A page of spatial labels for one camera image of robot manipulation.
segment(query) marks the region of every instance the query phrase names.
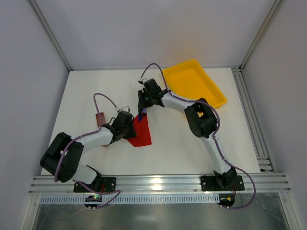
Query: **yellow plastic bin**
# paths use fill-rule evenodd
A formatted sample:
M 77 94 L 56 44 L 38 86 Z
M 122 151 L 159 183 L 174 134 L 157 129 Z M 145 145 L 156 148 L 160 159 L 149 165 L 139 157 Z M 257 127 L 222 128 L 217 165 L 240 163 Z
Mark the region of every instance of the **yellow plastic bin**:
M 190 99 L 206 99 L 214 108 L 227 102 L 226 97 L 196 60 L 163 70 L 169 89 Z

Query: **red cloth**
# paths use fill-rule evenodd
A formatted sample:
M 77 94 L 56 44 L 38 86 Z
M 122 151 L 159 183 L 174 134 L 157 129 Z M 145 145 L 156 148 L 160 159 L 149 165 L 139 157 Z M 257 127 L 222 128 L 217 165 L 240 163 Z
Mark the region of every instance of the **red cloth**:
M 133 124 L 137 136 L 134 138 L 129 138 L 127 139 L 127 141 L 129 141 L 130 144 L 133 145 L 134 147 L 151 145 L 152 140 L 150 137 L 149 127 L 148 127 L 147 114 L 138 114 L 136 118 L 134 118 Z

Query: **metal frame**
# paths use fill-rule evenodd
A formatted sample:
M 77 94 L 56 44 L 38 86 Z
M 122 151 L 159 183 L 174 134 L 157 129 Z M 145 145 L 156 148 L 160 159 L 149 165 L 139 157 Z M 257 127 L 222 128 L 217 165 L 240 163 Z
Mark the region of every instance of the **metal frame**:
M 52 45 L 54 46 L 56 52 L 58 53 L 58 55 L 60 56 L 60 58 L 63 61 L 63 64 L 66 66 L 68 71 L 72 71 L 72 68 L 67 60 L 67 58 L 65 57 L 65 54 L 62 50 L 62 48 L 60 47 L 56 37 L 54 36 L 50 26 L 48 25 L 47 20 L 45 19 L 41 9 L 39 8 L 36 0 L 28 0 L 34 14 L 36 15 L 37 19 L 39 20 L 39 22 L 41 23 L 44 31 L 46 32 L 47 37 L 49 38 L 50 42 L 52 43 Z
M 97 204 L 105 204 L 114 195 L 104 195 L 99 197 Z M 40 204 L 42 205 L 88 205 L 93 204 L 86 200 L 88 195 L 42 195 Z M 152 204 L 208 204 L 219 203 L 218 194 L 193 194 L 186 196 L 185 194 L 121 194 L 113 201 L 113 205 L 152 205 Z
M 65 57 L 59 43 L 57 42 L 51 28 L 49 27 L 41 9 L 39 8 L 36 0 L 28 0 L 33 12 L 43 26 L 44 31 L 49 37 L 52 45 L 61 57 L 64 65 L 68 71 L 72 70 L 68 60 Z M 274 169 L 269 157 L 267 144 L 262 133 L 260 123 L 257 119 L 255 108 L 249 95 L 247 85 L 244 79 L 243 70 L 248 63 L 250 57 L 254 53 L 265 32 L 268 30 L 271 22 L 273 21 L 276 13 L 280 9 L 284 0 L 275 0 L 270 8 L 266 18 L 264 19 L 260 29 L 257 32 L 251 46 L 249 47 L 241 65 L 232 68 L 233 76 L 236 82 L 237 91 L 242 103 L 245 113 L 245 118 L 248 124 L 250 135 L 253 141 L 255 151 L 257 153 L 258 163 L 262 173 L 252 173 L 251 176 L 256 184 L 257 192 L 279 192 L 283 208 L 291 229 L 302 229 L 300 226 L 293 202 L 291 201 L 291 190 L 284 173 L 274 173 Z M 201 175 L 134 175 L 134 176 L 116 176 L 117 189 L 122 190 L 124 196 L 178 196 L 185 200 L 191 196 L 205 196 L 201 191 L 200 185 Z M 238 193 L 252 193 L 252 186 L 246 175 L 242 174 L 243 181 L 246 186 L 245 191 Z M 44 201 L 48 200 L 50 196 L 67 197 L 66 201 L 71 202 L 70 197 L 76 196 L 72 192 L 74 183 L 67 182 L 60 184 L 53 181 L 52 176 L 37 176 L 33 179 L 29 196 L 30 202 L 27 213 L 24 218 L 24 230 L 32 229 L 35 216 L 38 209 L 38 204 L 43 198 Z M 225 193 L 223 191 L 211 193 L 211 195 Z
M 277 12 L 279 11 L 280 7 L 282 6 L 284 0 L 275 0 L 273 5 L 271 6 L 267 16 L 265 17 L 260 29 L 258 30 L 254 40 L 252 41 L 251 45 L 248 48 L 247 53 L 245 54 L 243 61 L 239 67 L 240 70 L 243 70 L 246 64 L 248 63 L 250 57 L 255 52 L 258 44 L 260 43 L 261 39 L 267 32 L 268 28 L 270 27 L 273 19 L 275 18 Z

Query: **white wall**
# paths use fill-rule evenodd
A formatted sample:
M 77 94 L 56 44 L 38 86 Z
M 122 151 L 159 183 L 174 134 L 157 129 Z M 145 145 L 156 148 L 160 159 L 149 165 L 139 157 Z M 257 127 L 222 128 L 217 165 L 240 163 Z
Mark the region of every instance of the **white wall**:
M 273 0 L 37 0 L 77 69 L 240 65 Z
M 286 0 L 246 69 L 277 170 L 307 213 L 307 1 Z
M 0 1 L 0 229 L 19 229 L 68 71 L 25 0 Z

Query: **white table surface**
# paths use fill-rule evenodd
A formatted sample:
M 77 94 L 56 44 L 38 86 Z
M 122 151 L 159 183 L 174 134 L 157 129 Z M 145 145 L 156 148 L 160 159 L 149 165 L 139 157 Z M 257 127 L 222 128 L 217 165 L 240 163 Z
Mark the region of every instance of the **white table surface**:
M 138 70 L 71 71 L 59 108 L 50 142 L 60 133 L 81 135 L 97 129 L 93 94 L 101 92 L 118 107 L 129 106 L 137 115 Z M 236 166 L 248 173 L 259 173 L 256 153 L 231 69 L 206 69 L 208 75 L 223 92 L 228 102 L 217 111 L 221 117 L 220 142 L 225 154 Z M 164 89 L 159 70 L 150 69 L 146 78 L 155 78 Z M 97 96 L 106 121 L 116 116 L 113 105 Z M 168 108 L 154 106 L 147 109 L 152 145 L 133 147 L 120 140 L 109 147 L 98 147 L 83 154 L 80 163 L 88 164 L 102 174 L 206 174 L 213 166 L 203 143 L 195 137 L 183 114 Z M 49 175 L 42 170 L 42 175 Z

